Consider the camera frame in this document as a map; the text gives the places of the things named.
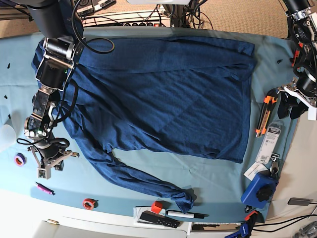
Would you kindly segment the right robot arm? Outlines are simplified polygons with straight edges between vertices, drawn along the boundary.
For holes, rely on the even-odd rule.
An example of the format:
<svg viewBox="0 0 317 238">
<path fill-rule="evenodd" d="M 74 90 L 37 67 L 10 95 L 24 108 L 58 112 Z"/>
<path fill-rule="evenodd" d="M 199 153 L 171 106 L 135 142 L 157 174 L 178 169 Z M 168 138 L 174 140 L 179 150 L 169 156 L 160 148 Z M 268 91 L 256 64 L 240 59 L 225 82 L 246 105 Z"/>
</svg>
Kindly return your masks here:
<svg viewBox="0 0 317 238">
<path fill-rule="evenodd" d="M 61 109 L 64 92 L 68 84 L 74 86 L 71 109 L 75 107 L 78 85 L 71 78 L 79 63 L 84 48 L 97 54 L 109 54 L 114 50 L 114 43 L 106 51 L 90 47 L 83 36 L 83 26 L 77 16 L 80 1 L 74 0 L 22 0 L 44 35 L 43 57 L 37 66 L 36 80 L 40 84 L 32 99 L 32 113 L 25 120 L 26 139 L 17 139 L 19 144 L 28 145 L 37 162 L 37 178 L 51 178 L 51 169 L 63 169 L 63 161 L 79 154 L 68 150 L 69 141 L 55 138 L 53 129 L 70 116 L 60 112 L 53 116 L 55 108 Z"/>
</svg>

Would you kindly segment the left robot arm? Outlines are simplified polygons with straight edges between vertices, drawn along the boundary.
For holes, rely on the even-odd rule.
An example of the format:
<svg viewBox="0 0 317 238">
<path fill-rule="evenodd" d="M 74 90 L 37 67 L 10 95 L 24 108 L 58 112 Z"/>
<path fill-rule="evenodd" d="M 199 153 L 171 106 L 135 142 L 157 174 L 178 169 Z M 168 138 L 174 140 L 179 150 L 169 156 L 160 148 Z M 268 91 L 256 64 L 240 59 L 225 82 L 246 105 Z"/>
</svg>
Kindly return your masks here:
<svg viewBox="0 0 317 238">
<path fill-rule="evenodd" d="M 317 120 L 317 13 L 312 0 L 281 0 L 287 16 L 288 37 L 296 46 L 292 62 L 295 78 L 281 86 L 278 108 L 280 119 L 297 119 L 308 113 Z"/>
</svg>

